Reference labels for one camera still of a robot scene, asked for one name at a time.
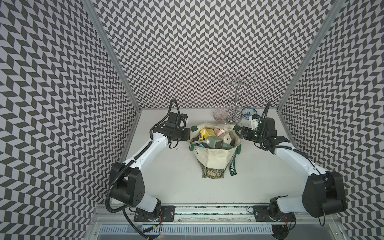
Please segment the cream pencil sharpener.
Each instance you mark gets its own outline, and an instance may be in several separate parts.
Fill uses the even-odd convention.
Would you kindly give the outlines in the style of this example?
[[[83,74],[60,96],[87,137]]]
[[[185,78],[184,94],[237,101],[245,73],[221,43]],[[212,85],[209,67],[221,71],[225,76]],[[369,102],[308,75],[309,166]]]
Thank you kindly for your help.
[[[235,147],[237,145],[237,140],[238,140],[238,135],[234,132],[229,132],[229,133],[226,133],[224,136],[223,136],[223,141],[224,143],[232,146],[232,147]]]

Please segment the green pencil sharpener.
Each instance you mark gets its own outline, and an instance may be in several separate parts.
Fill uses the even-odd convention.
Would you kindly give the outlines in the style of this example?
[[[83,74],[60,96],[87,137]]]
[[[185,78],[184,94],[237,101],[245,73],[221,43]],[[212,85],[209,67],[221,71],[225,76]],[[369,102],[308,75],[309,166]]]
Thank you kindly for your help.
[[[230,150],[234,148],[234,144],[226,143],[223,139],[216,136],[208,136],[206,140],[201,141],[201,145],[209,149]]]

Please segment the cream tote bag green handles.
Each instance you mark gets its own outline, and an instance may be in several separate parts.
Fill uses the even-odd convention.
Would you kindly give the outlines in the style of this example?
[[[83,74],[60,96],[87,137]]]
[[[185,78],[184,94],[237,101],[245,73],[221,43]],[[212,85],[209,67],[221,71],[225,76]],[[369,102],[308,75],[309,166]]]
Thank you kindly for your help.
[[[207,129],[224,129],[226,133],[234,132],[237,134],[241,128],[239,125],[231,124],[213,124],[213,123],[204,123],[198,126],[191,127],[191,137],[188,140],[189,149],[195,155],[201,169],[202,177],[205,179],[222,179],[225,177],[225,171],[227,168],[230,169],[230,175],[234,176],[237,174],[236,171],[236,157],[241,154],[242,143],[240,137],[237,140],[237,145],[230,150],[221,150],[221,149],[209,149],[201,145],[199,140],[200,130]]]

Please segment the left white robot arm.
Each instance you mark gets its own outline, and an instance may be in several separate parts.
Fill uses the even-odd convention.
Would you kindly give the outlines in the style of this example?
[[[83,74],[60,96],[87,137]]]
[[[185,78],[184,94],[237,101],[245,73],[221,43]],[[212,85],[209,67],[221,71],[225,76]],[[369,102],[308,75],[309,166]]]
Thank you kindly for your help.
[[[150,130],[150,139],[138,152],[123,163],[112,165],[105,200],[107,211],[118,213],[135,207],[139,215],[156,221],[161,215],[161,201],[146,193],[143,172],[171,142],[187,141],[190,134],[184,116],[180,123],[163,121],[154,125]]]

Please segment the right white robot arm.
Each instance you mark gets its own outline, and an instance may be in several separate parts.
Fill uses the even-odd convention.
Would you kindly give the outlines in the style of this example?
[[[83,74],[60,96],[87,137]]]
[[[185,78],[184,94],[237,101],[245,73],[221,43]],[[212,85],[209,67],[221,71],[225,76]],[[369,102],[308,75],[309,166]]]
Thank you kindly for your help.
[[[288,138],[279,136],[274,119],[266,118],[254,129],[241,127],[239,136],[282,159],[305,183],[301,195],[274,197],[265,210],[259,211],[260,214],[268,214],[271,221],[279,222],[294,221],[296,213],[324,218],[347,210],[343,176],[315,164]]]

